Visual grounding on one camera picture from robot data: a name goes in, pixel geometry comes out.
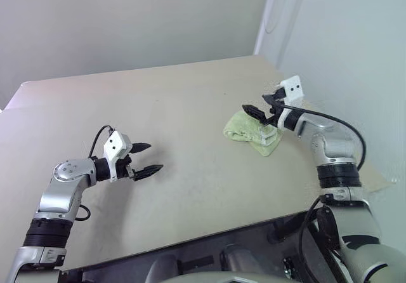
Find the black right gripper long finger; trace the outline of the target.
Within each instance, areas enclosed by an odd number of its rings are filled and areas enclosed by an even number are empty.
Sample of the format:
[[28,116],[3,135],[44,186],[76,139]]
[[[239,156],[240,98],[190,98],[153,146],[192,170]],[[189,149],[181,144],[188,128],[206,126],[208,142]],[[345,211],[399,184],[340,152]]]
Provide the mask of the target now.
[[243,105],[242,108],[248,116],[259,121],[261,124],[269,124],[265,113],[254,105]]

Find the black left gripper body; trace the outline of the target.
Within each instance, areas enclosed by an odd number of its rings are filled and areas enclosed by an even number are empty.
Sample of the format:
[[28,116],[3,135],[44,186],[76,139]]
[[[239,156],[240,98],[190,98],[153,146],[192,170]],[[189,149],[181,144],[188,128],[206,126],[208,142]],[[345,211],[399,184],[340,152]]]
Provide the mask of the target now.
[[125,156],[123,159],[118,159],[115,163],[116,177],[117,179],[121,178],[130,178],[134,179],[134,169],[131,167],[132,159],[129,155]]

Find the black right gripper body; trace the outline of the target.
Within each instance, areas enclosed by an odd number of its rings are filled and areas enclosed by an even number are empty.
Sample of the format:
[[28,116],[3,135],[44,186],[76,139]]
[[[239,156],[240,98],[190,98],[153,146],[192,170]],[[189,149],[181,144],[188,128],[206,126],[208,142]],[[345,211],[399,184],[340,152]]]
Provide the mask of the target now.
[[278,120],[284,110],[284,98],[286,97],[286,93],[284,88],[279,88],[272,94],[276,94],[277,101],[266,102],[267,104],[270,105],[270,113],[271,113],[271,117],[268,118],[268,120],[272,126],[277,126]]

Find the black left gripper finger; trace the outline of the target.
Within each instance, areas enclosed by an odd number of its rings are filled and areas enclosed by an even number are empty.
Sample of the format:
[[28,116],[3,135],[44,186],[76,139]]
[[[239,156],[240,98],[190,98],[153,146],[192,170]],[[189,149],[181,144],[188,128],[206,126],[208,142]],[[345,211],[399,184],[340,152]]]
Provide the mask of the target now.
[[151,166],[144,167],[142,170],[133,170],[133,181],[142,180],[148,178],[158,171],[160,171],[164,166],[162,164],[155,164]]
[[149,144],[149,143],[133,143],[130,153],[131,154],[139,153],[150,147],[151,147],[151,144]]

